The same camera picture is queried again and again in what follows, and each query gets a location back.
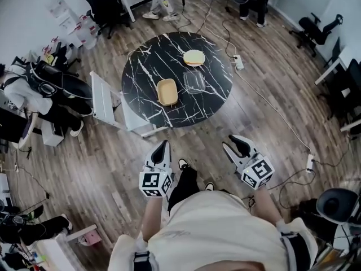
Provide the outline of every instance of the black strap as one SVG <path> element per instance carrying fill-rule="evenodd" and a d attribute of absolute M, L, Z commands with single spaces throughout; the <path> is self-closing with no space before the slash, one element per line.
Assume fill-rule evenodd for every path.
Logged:
<path fill-rule="evenodd" d="M 311 268 L 311 256 L 306 240 L 300 233 L 281 233 L 288 253 L 290 271 L 307 271 Z"/>
<path fill-rule="evenodd" d="M 16 80 L 20 79 L 20 76 L 14 76 L 12 78 L 9 78 L 7 81 L 5 81 L 4 83 L 4 89 L 6 86 L 8 86 L 9 84 L 12 84 L 13 82 L 15 82 Z"/>
<path fill-rule="evenodd" d="M 152 265 L 149 262 L 149 255 L 149 251 L 134 254 L 134 271 L 152 271 Z"/>

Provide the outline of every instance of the white cable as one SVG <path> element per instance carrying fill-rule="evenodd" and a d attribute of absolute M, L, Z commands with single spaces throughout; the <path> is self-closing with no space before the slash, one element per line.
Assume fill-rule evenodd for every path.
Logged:
<path fill-rule="evenodd" d="M 289 125 L 288 121 L 286 121 L 286 119 L 284 118 L 284 116 L 283 116 L 262 94 L 260 94 L 258 91 L 256 91 L 256 89 L 254 89 L 254 87 L 238 73 L 238 71 L 237 71 L 236 68 L 235 68 L 235 71 L 236 71 L 237 75 L 238 75 L 255 93 L 257 93 L 261 98 L 263 98 L 263 99 L 265 100 L 265 102 L 267 102 L 267 103 L 270 105 L 270 107 L 272 107 L 273 110 L 274 110 L 275 112 L 277 112 L 277 113 L 280 115 L 280 117 L 282 117 L 282 119 L 283 119 L 284 122 L 287 124 L 287 126 L 289 127 L 289 129 L 294 133 L 294 135 L 296 136 L 296 138 L 297 138 L 305 147 L 307 147 L 307 148 L 310 150 L 310 155 L 312 155 L 312 150 L 311 150 L 311 148 L 300 139 L 300 137 L 297 135 L 297 133 L 296 133 L 296 132 L 292 129 L 292 127 Z"/>
<path fill-rule="evenodd" d="M 201 1 L 202 1 L 204 4 L 206 4 L 207 7 L 208 7 L 208 9 L 209 9 L 208 14 L 205 15 L 205 17 L 204 17 L 204 22 L 203 22 L 204 28 L 207 29 L 207 30 L 208 30 L 210 33 L 212 33 L 214 36 L 216 36 L 216 37 L 222 39 L 223 41 L 229 43 L 230 45 L 232 45 L 232 46 L 235 48 L 235 55 L 237 55 L 237 48 L 236 48 L 236 46 L 231 42 L 231 37 L 230 37 L 230 40 L 227 41 L 227 40 L 225 40 L 223 37 L 214 34 L 210 29 L 207 28 L 206 20 L 207 20 L 207 17 L 210 15 L 210 12 L 211 12 L 212 9 L 210 8 L 210 4 L 208 5 L 208 4 L 205 3 L 203 0 L 201 0 Z"/>

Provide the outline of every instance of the tan rectangular tray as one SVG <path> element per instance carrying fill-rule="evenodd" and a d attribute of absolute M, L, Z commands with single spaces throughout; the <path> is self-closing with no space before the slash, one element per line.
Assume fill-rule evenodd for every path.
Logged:
<path fill-rule="evenodd" d="M 178 101 L 178 92 L 175 81 L 171 78 L 164 79 L 157 84 L 158 100 L 163 106 L 171 106 Z"/>

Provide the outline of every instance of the white extension cord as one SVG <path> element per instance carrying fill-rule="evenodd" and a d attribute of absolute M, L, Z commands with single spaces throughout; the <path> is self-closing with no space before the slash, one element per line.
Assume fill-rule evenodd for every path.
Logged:
<path fill-rule="evenodd" d="M 234 60 L 235 60 L 235 61 L 233 62 L 234 64 L 236 64 L 235 72 L 237 73 L 237 75 L 238 75 L 255 93 L 257 93 L 261 98 L 263 98 L 263 99 L 265 100 L 265 102 L 267 102 L 267 104 L 268 104 L 275 112 L 277 112 L 277 113 L 280 115 L 280 117 L 281 117 L 281 118 L 283 119 L 283 121 L 286 123 L 286 125 L 288 126 L 288 128 L 293 132 L 293 134 L 296 136 L 296 138 L 299 140 L 299 142 L 301 142 L 306 148 L 309 149 L 310 153 L 309 153 L 309 155 L 308 155 L 308 157 L 307 157 L 307 165 L 306 165 L 306 168 L 307 168 L 307 171 L 308 171 L 308 172 L 311 172 L 311 170 L 312 170 L 312 164 L 313 164 L 313 161 L 312 161 L 312 160 L 313 160 L 313 158 L 314 158 L 314 155 L 312 154 L 311 148 L 310 148 L 306 143 L 304 143 L 303 140 L 298 136 L 298 134 L 293 130 L 293 128 L 291 127 L 290 123 L 284 118 L 284 116 L 282 115 L 282 113 L 280 113 L 261 93 L 259 93 L 258 91 L 256 91 L 256 89 L 255 89 L 247 80 L 245 80 L 245 79 L 240 75 L 240 73 L 239 73 L 238 71 L 241 70 L 241 69 L 243 69 L 244 66 L 243 66 L 243 63 L 242 63 L 242 60 L 241 60 L 240 56 L 237 55 L 237 48 L 236 48 L 236 46 L 235 46 L 233 43 L 231 43 L 230 41 L 225 40 L 223 37 L 214 34 L 210 29 L 207 28 L 206 20 L 207 20 L 207 17 L 209 16 L 209 14 L 210 14 L 210 12 L 211 12 L 212 9 L 210 8 L 210 5 L 208 5 L 206 2 L 204 2 L 203 0 L 201 0 L 201 1 L 202 1 L 204 4 L 206 4 L 207 7 L 208 7 L 208 9 L 209 9 L 208 14 L 204 17 L 204 22 L 203 22 L 203 24 L 204 24 L 205 29 L 207 29 L 207 30 L 208 30 L 211 34 L 213 34 L 214 36 L 216 36 L 216 37 L 222 39 L 223 41 L 231 44 L 231 45 L 235 48 L 235 55 L 234 55 Z"/>

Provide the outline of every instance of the white chair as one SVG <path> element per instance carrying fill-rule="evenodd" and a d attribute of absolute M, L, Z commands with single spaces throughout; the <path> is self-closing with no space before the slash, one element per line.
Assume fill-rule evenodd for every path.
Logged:
<path fill-rule="evenodd" d="M 119 129 L 134 132 L 140 135 L 142 138 L 149 137 L 157 132 L 160 132 L 161 130 L 167 129 L 167 127 L 164 126 L 157 128 L 149 121 L 146 121 L 139 117 L 137 114 L 135 114 L 125 101 L 123 92 L 119 92 L 115 88 L 110 86 L 94 71 L 90 72 L 90 76 L 91 87 L 93 89 L 93 116 L 96 119 L 101 120 L 107 124 L 111 124 Z M 115 120 L 111 98 L 112 93 L 121 100 L 125 125 Z M 152 125 L 153 129 L 145 133 L 137 133 L 135 131 L 136 129 L 139 129 L 146 125 Z"/>

